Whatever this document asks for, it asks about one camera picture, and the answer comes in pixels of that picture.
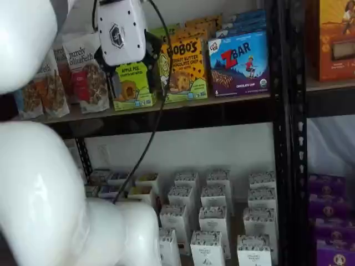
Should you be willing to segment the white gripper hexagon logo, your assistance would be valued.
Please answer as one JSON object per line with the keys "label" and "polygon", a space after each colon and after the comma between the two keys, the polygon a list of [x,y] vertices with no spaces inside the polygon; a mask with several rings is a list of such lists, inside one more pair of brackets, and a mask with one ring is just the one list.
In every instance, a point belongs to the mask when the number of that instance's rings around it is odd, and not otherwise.
{"label": "white gripper hexagon logo", "polygon": [[143,60],[150,92],[161,88],[158,58],[162,41],[146,31],[141,1],[99,1],[97,24],[101,47],[94,58],[105,73],[106,83],[114,96],[114,66]]}

